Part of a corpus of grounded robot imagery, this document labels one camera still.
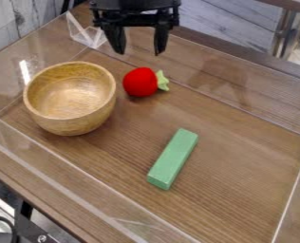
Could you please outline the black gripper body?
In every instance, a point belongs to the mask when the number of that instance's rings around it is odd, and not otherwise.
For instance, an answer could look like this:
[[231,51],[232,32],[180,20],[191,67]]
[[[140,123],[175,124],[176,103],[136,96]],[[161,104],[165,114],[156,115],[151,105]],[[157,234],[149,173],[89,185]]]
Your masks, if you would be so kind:
[[181,0],[89,0],[92,24],[103,27],[113,24],[119,27],[153,27],[167,23],[179,25],[179,7]]

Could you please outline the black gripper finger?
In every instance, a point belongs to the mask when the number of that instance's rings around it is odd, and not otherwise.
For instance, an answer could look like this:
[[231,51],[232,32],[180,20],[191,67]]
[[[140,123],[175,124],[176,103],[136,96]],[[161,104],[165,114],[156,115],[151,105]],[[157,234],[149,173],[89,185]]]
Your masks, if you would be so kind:
[[156,55],[164,52],[167,38],[168,38],[168,31],[169,31],[168,22],[161,21],[155,25],[153,49]]
[[124,34],[124,28],[115,25],[104,25],[103,31],[107,37],[107,40],[111,44],[112,50],[117,54],[124,53],[125,49],[125,34]]

